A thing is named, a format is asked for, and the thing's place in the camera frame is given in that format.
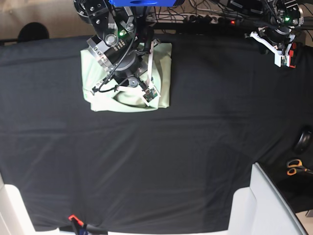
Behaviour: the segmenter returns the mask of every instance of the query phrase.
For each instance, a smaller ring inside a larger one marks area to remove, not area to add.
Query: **folded cloth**
[[[122,113],[134,113],[153,111],[158,108],[167,108],[170,105],[170,85],[171,85],[171,59],[172,44],[162,43],[154,48],[154,61],[152,68],[152,78],[156,89],[161,97],[154,98],[147,106],[144,101],[128,92],[110,91],[107,93],[91,93],[92,88],[106,77],[107,72],[98,64],[95,58],[87,49],[81,51],[82,79],[84,98],[90,103],[91,110],[114,111]],[[147,79],[147,73],[140,77],[141,80]],[[107,90],[117,85],[115,80],[105,84],[101,89]]]

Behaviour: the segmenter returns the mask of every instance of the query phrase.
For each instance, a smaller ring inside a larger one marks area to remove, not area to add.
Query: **black tablecloth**
[[[233,193],[256,161],[282,188],[287,180],[295,211],[313,208],[308,197],[296,202],[283,167],[300,127],[313,123],[311,48],[290,69],[243,39],[164,36],[171,106],[95,113],[82,93],[86,39],[0,48],[0,172],[38,231],[68,225],[73,213],[113,232],[226,230]]]

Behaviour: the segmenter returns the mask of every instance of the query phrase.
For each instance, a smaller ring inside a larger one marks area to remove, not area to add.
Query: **red clip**
[[[79,220],[75,215],[72,214],[68,219],[71,221],[73,218],[77,221],[77,223],[78,223],[80,226],[83,227],[84,223],[83,223],[81,220]]]

